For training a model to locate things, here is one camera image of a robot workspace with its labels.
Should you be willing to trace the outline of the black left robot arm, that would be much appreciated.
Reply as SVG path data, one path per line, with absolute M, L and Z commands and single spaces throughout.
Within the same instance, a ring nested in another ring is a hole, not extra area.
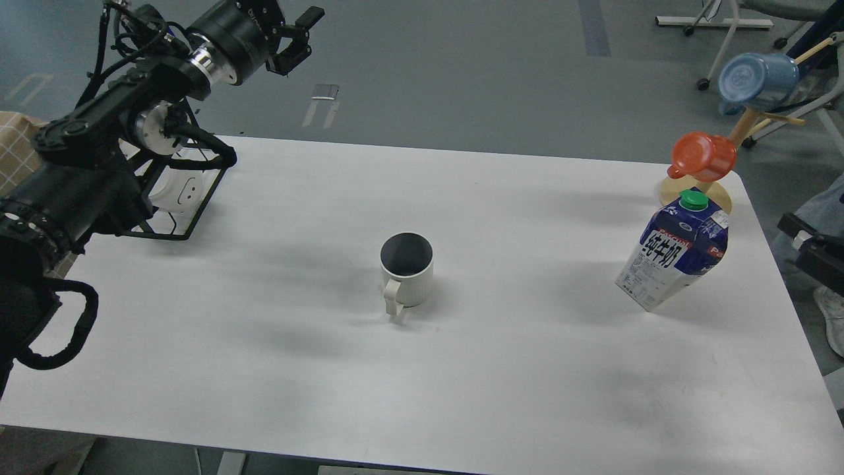
M 51 277 L 94 234 L 159 239 L 150 192 L 166 169 L 224 175 L 234 148 L 202 129 L 189 98 L 243 84 L 259 67 L 286 76 L 311 56 L 311 6 L 287 21 L 277 1 L 219 1 L 188 27 L 151 4 L 103 3 L 98 59 L 76 108 L 40 127 L 42 165 L 2 198 L 2 386 L 15 363 L 57 369 L 98 316 L 93 286 Z

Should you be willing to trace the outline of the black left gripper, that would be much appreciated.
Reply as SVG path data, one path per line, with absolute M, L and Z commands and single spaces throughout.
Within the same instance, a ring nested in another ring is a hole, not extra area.
M 313 53 L 310 30 L 325 10 L 310 6 L 293 24 L 286 23 L 277 1 L 220 1 L 188 28 L 192 45 L 205 42 L 215 48 L 214 57 L 226 64 L 224 78 L 241 85 L 262 64 L 266 70 L 287 76 Z

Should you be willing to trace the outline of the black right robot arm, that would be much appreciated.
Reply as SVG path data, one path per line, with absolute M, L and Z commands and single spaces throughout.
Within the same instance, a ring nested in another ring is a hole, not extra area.
M 778 229 L 798 253 L 796 267 L 840 296 L 843 295 L 843 237 L 823 234 L 793 213 L 784 214 Z

